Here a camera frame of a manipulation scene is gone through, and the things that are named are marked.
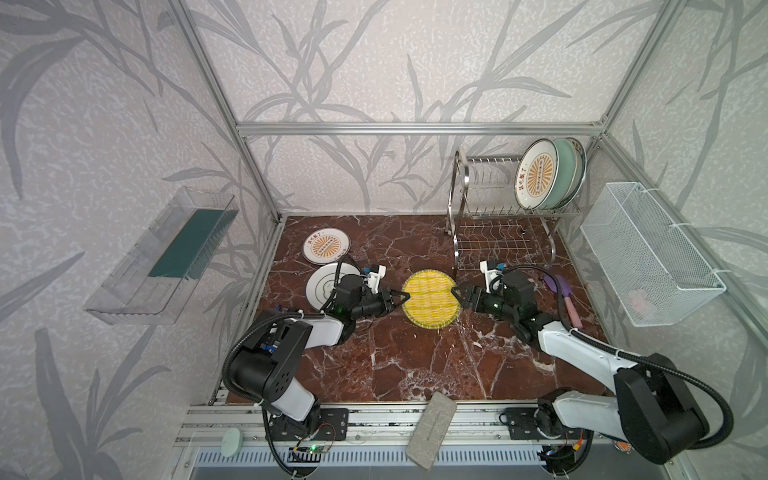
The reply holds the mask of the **white plate with green rim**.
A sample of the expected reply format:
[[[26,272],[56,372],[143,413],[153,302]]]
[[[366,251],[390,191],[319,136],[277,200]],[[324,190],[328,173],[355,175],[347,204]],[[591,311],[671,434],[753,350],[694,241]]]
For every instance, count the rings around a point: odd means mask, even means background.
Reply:
[[[309,278],[305,293],[309,304],[320,311],[323,306],[327,309],[333,307],[334,301],[326,304],[334,290],[337,262],[321,266]]]

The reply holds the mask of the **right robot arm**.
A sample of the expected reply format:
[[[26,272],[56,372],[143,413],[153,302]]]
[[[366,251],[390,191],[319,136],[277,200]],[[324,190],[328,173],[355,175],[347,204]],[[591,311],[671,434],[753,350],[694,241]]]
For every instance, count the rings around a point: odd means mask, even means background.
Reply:
[[[538,433],[559,439],[581,433],[584,451],[595,435],[628,444],[662,465],[686,450],[724,443],[735,427],[728,401],[661,354],[643,356],[583,331],[573,316],[570,289],[551,271],[530,265],[480,265],[484,282],[452,287],[462,308],[506,321],[523,343],[597,380],[607,395],[558,389],[537,401]]]

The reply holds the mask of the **small round orange gadget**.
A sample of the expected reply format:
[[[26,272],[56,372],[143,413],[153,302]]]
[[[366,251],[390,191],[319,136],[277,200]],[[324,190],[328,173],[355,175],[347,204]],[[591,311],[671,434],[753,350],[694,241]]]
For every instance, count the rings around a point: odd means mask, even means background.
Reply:
[[[632,450],[632,447],[629,443],[622,442],[622,441],[614,441],[613,442],[614,447],[621,452],[624,453],[630,453]]]

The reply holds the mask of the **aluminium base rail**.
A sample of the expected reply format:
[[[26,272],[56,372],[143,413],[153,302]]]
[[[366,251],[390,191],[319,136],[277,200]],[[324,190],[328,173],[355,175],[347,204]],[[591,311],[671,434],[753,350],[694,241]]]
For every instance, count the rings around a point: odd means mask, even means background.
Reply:
[[[191,407],[164,467],[164,479],[190,479],[204,468],[543,467],[560,447],[586,452],[569,429],[549,438],[534,420],[534,401],[331,403],[317,432],[300,439],[286,418],[264,420],[250,404]]]

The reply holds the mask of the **light green flower plate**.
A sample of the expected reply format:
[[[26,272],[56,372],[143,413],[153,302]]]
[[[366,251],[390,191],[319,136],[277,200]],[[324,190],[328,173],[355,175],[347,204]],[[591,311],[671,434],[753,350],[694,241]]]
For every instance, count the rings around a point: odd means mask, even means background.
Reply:
[[[568,194],[577,167],[577,152],[572,142],[566,138],[553,141],[558,160],[557,175],[554,185],[542,204],[544,209],[554,209]]]

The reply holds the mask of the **clear plastic wall shelf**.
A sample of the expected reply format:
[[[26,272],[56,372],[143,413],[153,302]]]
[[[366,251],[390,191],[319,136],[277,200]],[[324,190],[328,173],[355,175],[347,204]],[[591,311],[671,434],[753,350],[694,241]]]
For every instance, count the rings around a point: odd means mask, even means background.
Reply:
[[[231,193],[180,188],[84,310],[108,325],[176,323],[238,213]]]

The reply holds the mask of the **blue handled tool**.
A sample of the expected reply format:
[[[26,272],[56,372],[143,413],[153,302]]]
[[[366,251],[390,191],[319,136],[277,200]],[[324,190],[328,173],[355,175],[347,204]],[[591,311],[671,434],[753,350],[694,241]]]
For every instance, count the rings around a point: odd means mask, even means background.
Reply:
[[[258,346],[261,350],[273,354],[279,344],[280,331],[283,326],[281,319],[275,320],[280,314],[277,310],[263,310],[256,317],[255,322],[262,328],[262,336],[258,340]]]

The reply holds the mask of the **steel dish rack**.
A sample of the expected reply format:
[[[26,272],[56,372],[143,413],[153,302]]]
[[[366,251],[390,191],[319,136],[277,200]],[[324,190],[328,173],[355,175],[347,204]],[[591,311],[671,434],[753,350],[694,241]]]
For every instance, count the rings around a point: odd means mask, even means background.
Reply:
[[[520,159],[455,151],[446,222],[455,274],[474,270],[487,259],[540,266],[555,262],[555,234],[580,209],[574,203],[553,209],[522,207],[513,193]]]

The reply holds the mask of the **pale green round gadget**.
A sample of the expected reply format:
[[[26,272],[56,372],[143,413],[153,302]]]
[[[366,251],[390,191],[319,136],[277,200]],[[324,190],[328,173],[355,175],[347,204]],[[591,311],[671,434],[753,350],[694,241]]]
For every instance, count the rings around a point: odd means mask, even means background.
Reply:
[[[243,433],[237,428],[229,428],[222,436],[220,444],[220,453],[224,459],[235,457],[243,445]]]

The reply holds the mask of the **orange sunburst plate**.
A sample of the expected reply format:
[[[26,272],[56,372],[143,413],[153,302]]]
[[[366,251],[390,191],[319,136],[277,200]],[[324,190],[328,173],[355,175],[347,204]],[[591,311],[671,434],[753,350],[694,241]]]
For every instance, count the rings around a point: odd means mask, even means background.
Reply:
[[[558,172],[558,154],[553,141],[538,139],[523,154],[515,176],[518,204],[527,210],[540,207],[549,196]]]
[[[350,238],[342,230],[322,228],[312,232],[303,242],[302,254],[315,265],[339,261],[350,248]]]

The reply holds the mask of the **yellow green woven plate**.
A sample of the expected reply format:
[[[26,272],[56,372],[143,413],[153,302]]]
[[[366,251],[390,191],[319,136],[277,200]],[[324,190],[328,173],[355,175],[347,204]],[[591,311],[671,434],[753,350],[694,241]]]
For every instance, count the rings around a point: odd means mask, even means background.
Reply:
[[[404,283],[403,291],[410,298],[403,304],[408,319],[418,327],[442,329],[452,324],[462,307],[452,293],[455,281],[438,270],[421,270]]]

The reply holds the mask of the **dark green rimmed white plate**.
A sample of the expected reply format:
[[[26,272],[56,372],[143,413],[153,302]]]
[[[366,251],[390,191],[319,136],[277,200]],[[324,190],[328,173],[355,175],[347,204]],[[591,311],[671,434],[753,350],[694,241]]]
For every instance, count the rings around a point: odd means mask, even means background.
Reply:
[[[586,175],[586,166],[587,166],[587,158],[586,158],[586,151],[582,143],[576,139],[575,137],[566,137],[566,140],[568,140],[575,152],[576,160],[575,160],[575,172],[573,179],[571,181],[571,185],[569,187],[569,190],[567,192],[567,196],[565,197],[566,203],[570,203],[573,198],[577,195],[579,189],[581,188],[585,175]]]

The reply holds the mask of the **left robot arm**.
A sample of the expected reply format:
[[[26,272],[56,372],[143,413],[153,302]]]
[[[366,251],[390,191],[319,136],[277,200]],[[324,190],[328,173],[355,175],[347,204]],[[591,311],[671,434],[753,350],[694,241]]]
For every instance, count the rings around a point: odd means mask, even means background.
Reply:
[[[314,467],[291,466],[279,453],[273,429],[298,444],[327,425],[319,398],[296,378],[305,351],[346,342],[357,322],[385,317],[403,306],[411,295],[383,286],[383,265],[362,269],[346,254],[335,264],[328,298],[317,313],[299,310],[262,311],[229,350],[221,372],[226,389],[258,406],[265,439],[279,468],[292,479],[306,479]]]

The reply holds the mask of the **grey sponge block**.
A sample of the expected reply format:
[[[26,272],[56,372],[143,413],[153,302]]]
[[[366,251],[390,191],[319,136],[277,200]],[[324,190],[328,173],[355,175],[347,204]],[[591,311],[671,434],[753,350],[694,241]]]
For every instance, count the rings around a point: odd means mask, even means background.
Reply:
[[[426,471],[433,467],[456,411],[455,401],[440,392],[433,394],[406,447],[413,463]]]

